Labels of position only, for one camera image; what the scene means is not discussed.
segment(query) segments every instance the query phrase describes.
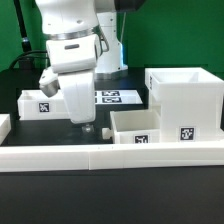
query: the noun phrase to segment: white container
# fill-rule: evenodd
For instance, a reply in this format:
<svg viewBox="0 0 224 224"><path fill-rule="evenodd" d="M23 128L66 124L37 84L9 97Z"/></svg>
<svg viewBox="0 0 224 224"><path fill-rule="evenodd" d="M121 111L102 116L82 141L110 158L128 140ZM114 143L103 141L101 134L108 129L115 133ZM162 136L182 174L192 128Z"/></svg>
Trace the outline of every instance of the white container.
<svg viewBox="0 0 224 224"><path fill-rule="evenodd" d="M136 90L95 92L95 104L142 104ZM18 99L20 120L69 119L61 91L48 98L41 90L23 90Z"/></svg>
<svg viewBox="0 0 224 224"><path fill-rule="evenodd" d="M146 69L145 73L149 105L161 116L161 142L223 137L223 80L202 68Z"/></svg>
<svg viewBox="0 0 224 224"><path fill-rule="evenodd" d="M160 117L155 111L111 112L111 131L115 144L160 141Z"/></svg>
<svg viewBox="0 0 224 224"><path fill-rule="evenodd" d="M18 99L20 120L68 119L63 96L59 91L48 98L41 90L22 91Z"/></svg>

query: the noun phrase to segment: white divider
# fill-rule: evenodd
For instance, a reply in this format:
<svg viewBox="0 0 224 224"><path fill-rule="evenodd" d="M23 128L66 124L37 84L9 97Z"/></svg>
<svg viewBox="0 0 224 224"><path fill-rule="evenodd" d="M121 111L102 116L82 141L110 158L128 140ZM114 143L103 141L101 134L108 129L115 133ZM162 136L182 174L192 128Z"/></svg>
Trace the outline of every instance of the white divider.
<svg viewBox="0 0 224 224"><path fill-rule="evenodd" d="M224 165L224 142L1 147L0 172Z"/></svg>
<svg viewBox="0 0 224 224"><path fill-rule="evenodd" d="M10 116L8 114L0 114L0 145L11 130Z"/></svg>

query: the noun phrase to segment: cable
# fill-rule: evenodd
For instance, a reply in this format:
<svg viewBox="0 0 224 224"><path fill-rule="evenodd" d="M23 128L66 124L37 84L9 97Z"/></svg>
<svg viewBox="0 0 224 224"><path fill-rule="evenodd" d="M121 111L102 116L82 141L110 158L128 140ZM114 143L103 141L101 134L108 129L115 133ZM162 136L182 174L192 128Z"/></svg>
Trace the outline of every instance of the cable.
<svg viewBox="0 0 224 224"><path fill-rule="evenodd" d="M106 44L106 47L107 47L107 49L103 50L103 52L108 52L108 51L110 50L109 43L108 43L107 38L106 38L106 36L104 35L103 30L102 30L102 28L101 28L100 26L99 26L99 29L100 29L100 33L101 33L101 35L102 35L102 37L103 37L103 40L104 40L104 42L105 42L105 44Z"/></svg>
<svg viewBox="0 0 224 224"><path fill-rule="evenodd" d="M9 66L9 69L13 69L14 66L16 65L16 63L19 61L19 60L22 60L22 59L49 59L48 57L40 57L40 56L22 56L22 57L17 57Z"/></svg>
<svg viewBox="0 0 224 224"><path fill-rule="evenodd" d="M20 54L17 58L23 57L26 55L30 55L30 54L46 54L46 53L47 53L47 51L44 51L44 50L27 51L27 52Z"/></svg>
<svg viewBox="0 0 224 224"><path fill-rule="evenodd" d="M122 24L122 30L121 30L121 43L123 44L123 38L124 38L124 28L125 28L125 22L126 22L126 14L124 13L124 18L123 18L123 24Z"/></svg>

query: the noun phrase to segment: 3d printed box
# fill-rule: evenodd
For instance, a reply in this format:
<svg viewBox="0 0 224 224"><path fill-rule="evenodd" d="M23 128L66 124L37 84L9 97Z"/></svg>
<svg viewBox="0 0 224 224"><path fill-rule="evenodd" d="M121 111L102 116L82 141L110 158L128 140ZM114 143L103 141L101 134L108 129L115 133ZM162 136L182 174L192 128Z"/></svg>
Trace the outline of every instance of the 3d printed box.
<svg viewBox="0 0 224 224"><path fill-rule="evenodd" d="M150 141L143 139L142 143L224 137L220 129L223 80L202 68L149 68L145 70L145 84L149 89L148 110L141 114L111 113L114 143L134 143L133 136L139 132L154 133Z"/></svg>

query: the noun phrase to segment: black cable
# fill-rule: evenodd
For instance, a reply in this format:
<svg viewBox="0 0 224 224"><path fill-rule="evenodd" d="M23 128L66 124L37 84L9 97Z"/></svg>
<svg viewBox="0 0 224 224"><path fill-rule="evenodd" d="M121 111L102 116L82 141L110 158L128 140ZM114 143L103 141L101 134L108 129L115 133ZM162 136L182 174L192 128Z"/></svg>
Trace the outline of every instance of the black cable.
<svg viewBox="0 0 224 224"><path fill-rule="evenodd" d="M17 14L18 22L19 22L20 34L22 37L23 52L31 51L32 48L31 48L29 38L27 37L26 27L25 27L25 23L24 23L24 19L23 19L23 13L22 13L22 9L21 9L19 0L14 0L14 5L16 8L16 14Z"/></svg>
<svg viewBox="0 0 224 224"><path fill-rule="evenodd" d="M20 54L17 58L23 57L23 56L26 56L26 55L30 55L30 54L47 54L47 51L44 51L44 50L27 51L27 52L24 52L24 53Z"/></svg>
<svg viewBox="0 0 224 224"><path fill-rule="evenodd" d="M40 56L21 56L17 57L13 62L10 64L9 69L13 69L16 63L22 59L49 59L48 57L40 57Z"/></svg>

